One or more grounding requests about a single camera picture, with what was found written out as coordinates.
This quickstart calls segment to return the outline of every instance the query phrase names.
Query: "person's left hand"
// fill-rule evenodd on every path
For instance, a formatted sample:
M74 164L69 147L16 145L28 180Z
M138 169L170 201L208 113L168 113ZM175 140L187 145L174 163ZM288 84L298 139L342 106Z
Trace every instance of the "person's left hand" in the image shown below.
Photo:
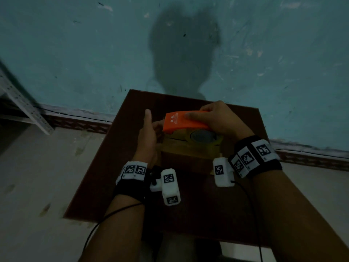
M162 133L164 120L151 123L151 111L146 109L143 128L139 131L138 145L132 161L148 163L151 169L156 160L156 140Z

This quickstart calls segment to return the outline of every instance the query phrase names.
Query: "forearm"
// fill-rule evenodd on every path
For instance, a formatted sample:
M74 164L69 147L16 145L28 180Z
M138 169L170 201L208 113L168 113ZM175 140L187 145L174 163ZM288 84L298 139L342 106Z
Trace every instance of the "forearm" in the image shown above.
M252 186L278 261L349 261L349 249L286 174L255 176Z
M134 198L117 195L112 200L106 215L137 203L140 202ZM137 261L144 211L144 205L134 206L105 220L90 240L79 261Z

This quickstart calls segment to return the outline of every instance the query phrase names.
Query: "person's left arm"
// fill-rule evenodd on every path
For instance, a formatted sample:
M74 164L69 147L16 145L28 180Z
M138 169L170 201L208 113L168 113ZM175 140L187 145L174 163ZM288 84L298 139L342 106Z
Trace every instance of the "person's left arm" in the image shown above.
M138 135L138 145L132 161L148 163L152 168L156 162L156 140L162 130L163 121L151 123L151 111L145 112L144 125ZM105 215L123 207L141 203L127 195L116 195ZM145 206L130 207L107 218L97 229L81 255L86 261L137 261L141 246Z

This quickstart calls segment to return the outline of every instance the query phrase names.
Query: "wristband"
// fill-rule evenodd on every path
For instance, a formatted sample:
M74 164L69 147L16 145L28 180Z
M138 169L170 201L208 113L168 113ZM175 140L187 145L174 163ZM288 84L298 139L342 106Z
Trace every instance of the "wristband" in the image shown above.
M269 142L256 135L238 141L234 152L228 162L241 178L252 178L269 170L282 170L280 158Z
M113 196L127 195L144 204L151 183L151 171L147 166L144 162L127 162L116 179Z

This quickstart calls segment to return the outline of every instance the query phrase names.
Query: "brown table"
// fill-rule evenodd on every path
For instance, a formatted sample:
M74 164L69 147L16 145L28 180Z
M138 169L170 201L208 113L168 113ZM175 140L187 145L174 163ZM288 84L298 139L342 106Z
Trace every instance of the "brown table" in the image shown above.
M198 110L208 101L130 90L114 122L82 180L65 218L98 221L112 200L115 180L137 147L144 110L152 111L153 121L166 113ZM260 137L268 139L259 110L244 106L229 107ZM233 153L233 142L224 139L223 156ZM257 245L251 207L238 186L218 188L211 175L177 170L181 203L165 206L160 192L151 193L146 207L143 235L158 232L189 234L199 238ZM238 179L252 196L248 180ZM269 246L259 222L262 246Z

